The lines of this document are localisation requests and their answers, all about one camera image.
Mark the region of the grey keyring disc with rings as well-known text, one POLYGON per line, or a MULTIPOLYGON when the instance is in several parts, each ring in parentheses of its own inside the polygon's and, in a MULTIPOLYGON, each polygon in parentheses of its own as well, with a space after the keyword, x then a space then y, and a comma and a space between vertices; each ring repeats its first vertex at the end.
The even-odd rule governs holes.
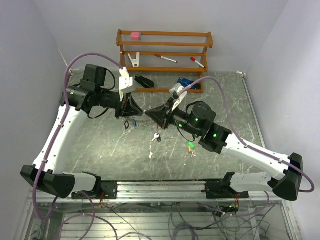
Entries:
POLYGON ((132 117, 124 117, 122 120, 123 120, 124 122, 125 122, 125 121, 128 121, 128 122, 129 122, 129 125, 130 125, 130 126, 133 126, 133 127, 135 127, 134 120, 136 120, 137 123, 138 123, 138 128, 156 125, 156 123, 155 123, 153 120, 151 120, 151 119, 149 119, 149 120, 147 120, 147 119, 142 119, 142 120, 141 120, 141 119, 135 119, 135 118, 132 118, 132 117))

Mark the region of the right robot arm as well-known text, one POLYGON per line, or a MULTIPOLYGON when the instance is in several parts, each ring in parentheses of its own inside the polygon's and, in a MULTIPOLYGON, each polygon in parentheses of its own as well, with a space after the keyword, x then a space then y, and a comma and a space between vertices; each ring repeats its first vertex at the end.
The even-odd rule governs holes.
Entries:
POLYGON ((219 155, 232 156, 261 169, 258 173, 228 172, 222 179, 205 182, 208 199, 232 198, 248 192, 270 192, 287 201, 298 198, 303 169, 303 158, 297 153, 290 156, 275 153, 245 140, 234 132, 215 123, 216 113, 203 101, 189 104, 191 112, 174 107, 173 99, 146 111, 146 115, 162 129, 170 125, 195 138, 203 149, 219 155))

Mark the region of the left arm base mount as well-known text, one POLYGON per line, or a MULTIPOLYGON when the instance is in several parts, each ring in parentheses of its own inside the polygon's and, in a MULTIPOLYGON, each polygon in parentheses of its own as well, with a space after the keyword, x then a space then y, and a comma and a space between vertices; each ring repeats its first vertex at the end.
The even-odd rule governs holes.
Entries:
POLYGON ((104 200, 115 200, 118 194, 118 183, 116 181, 102 181, 99 198, 104 200))

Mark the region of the black white key tag key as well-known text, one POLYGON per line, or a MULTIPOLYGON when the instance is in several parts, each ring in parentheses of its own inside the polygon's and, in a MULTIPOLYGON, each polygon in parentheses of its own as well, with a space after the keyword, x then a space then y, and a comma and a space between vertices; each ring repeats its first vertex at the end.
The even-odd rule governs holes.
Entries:
POLYGON ((154 141, 157 141, 157 142, 161 142, 162 141, 161 135, 159 133, 155 133, 154 134, 153 139, 151 140, 151 142, 153 143, 154 141))

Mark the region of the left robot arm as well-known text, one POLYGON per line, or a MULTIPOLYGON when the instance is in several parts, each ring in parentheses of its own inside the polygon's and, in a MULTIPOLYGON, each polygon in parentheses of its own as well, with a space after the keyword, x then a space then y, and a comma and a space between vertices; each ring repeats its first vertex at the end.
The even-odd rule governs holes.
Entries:
POLYGON ((119 69, 119 91, 103 88, 107 69, 87 64, 79 84, 66 88, 61 97, 54 127, 32 165, 24 165, 21 176, 36 190, 59 198, 84 191, 96 199, 102 193, 101 177, 88 172, 67 173, 66 161, 71 146, 93 107, 115 110, 115 117, 142 116, 143 111, 132 97, 133 78, 126 67, 119 69))

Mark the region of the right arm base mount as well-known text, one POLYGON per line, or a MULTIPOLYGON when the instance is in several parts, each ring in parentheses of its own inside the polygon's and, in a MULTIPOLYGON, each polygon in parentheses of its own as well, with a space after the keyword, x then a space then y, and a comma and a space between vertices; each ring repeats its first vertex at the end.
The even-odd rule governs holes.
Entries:
POLYGON ((206 181, 204 184, 204 190, 201 190, 205 194, 207 199, 235 199, 236 195, 239 195, 240 199, 248 199, 249 192, 236 193, 229 186, 223 185, 222 180, 215 179, 206 181))

